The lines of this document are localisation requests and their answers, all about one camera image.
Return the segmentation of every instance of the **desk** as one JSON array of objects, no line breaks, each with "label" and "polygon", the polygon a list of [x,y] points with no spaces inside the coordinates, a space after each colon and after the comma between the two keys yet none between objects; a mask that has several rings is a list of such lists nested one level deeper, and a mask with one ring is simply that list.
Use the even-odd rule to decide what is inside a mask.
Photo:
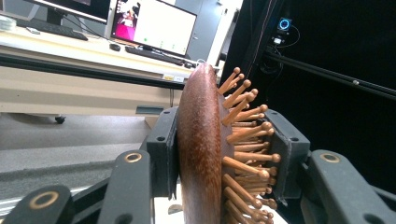
[{"label": "desk", "polygon": [[191,69],[82,41],[17,27],[0,32],[0,112],[135,116],[138,105],[178,105]]}]

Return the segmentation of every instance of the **metal mounting hole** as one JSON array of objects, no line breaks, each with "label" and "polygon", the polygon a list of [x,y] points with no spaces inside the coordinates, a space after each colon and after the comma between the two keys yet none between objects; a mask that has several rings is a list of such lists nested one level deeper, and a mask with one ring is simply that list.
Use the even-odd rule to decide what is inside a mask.
[{"label": "metal mounting hole", "polygon": [[32,209],[41,209],[55,203],[59,198],[59,193],[55,191],[47,191],[35,196],[29,203]]},{"label": "metal mounting hole", "polygon": [[339,162],[340,161],[340,158],[338,158],[337,156],[330,154],[330,153],[323,153],[320,155],[320,157],[324,161],[328,161],[328,162]]},{"label": "metal mounting hole", "polygon": [[116,224],[130,224],[132,220],[131,214],[122,214],[116,218]]},{"label": "metal mounting hole", "polygon": [[376,217],[373,214],[364,214],[363,217],[364,217],[364,219],[366,219],[366,221],[368,223],[371,223],[371,224],[384,224],[385,223],[381,218]]},{"label": "metal mounting hole", "polygon": [[140,159],[142,159],[142,155],[134,152],[134,153],[130,153],[130,154],[126,155],[124,159],[126,162],[136,162],[136,161],[140,161]]}]

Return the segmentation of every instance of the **black plastic bracket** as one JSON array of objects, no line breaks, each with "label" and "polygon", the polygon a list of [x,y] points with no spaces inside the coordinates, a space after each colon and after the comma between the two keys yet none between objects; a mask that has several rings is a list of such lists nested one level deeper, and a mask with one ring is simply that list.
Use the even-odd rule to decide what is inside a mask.
[{"label": "black plastic bracket", "polygon": [[395,222],[396,214],[344,156],[315,150],[304,171],[311,180],[301,201],[305,223]]}]

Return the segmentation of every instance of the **black cable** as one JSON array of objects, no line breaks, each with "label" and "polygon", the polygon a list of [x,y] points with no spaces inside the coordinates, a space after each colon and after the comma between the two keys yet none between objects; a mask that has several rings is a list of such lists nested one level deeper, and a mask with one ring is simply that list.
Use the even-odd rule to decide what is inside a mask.
[{"label": "black cable", "polygon": [[290,47],[290,46],[293,46],[293,45],[297,44],[297,42],[300,40],[300,37],[301,37],[300,31],[297,29],[297,27],[295,27],[293,25],[291,26],[291,28],[294,28],[297,31],[297,35],[298,35],[297,40],[294,41],[292,44],[289,44],[289,45],[286,45],[286,46],[278,46],[276,48],[283,49],[283,48],[287,48],[287,47]]},{"label": "black cable", "polygon": [[[269,46],[272,47],[279,56],[282,56],[282,54],[279,52],[279,50],[276,47],[271,46],[271,45],[269,45]],[[279,63],[279,71],[277,72],[276,77],[270,82],[270,84],[267,87],[267,90],[265,91],[265,100],[266,100],[266,102],[269,102],[268,94],[269,94],[270,90],[274,87],[274,83],[279,79],[280,74],[282,73],[282,71],[283,71],[283,63]]]},{"label": "black cable", "polygon": [[63,13],[59,12],[59,11],[56,10],[56,9],[55,9],[55,12],[58,13],[60,16],[62,16],[62,18],[67,19],[67,20],[70,21],[71,23],[75,24],[75,25],[76,25],[78,28],[80,28],[81,30],[85,30],[85,31],[91,33],[92,35],[97,35],[97,36],[99,36],[99,37],[102,37],[103,39],[109,40],[109,39],[107,39],[105,36],[101,36],[101,35],[99,35],[98,33],[96,33],[93,29],[91,29],[89,26],[87,26],[87,24],[85,24],[84,22],[81,22],[81,21],[80,21],[80,23],[83,23],[84,26],[87,27],[88,29],[85,29],[85,28],[83,28],[81,25],[79,25],[79,24],[73,22],[72,20],[70,20],[69,18],[67,18],[67,16],[65,16]]}]

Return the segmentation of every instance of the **monitor screen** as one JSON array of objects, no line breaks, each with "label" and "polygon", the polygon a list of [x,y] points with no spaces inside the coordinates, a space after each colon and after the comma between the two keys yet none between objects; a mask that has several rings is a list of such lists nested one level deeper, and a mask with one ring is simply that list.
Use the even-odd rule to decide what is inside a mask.
[{"label": "monitor screen", "polygon": [[24,0],[81,18],[107,24],[111,0]]},{"label": "monitor screen", "polygon": [[185,56],[196,15],[155,0],[118,0],[111,37]]}]

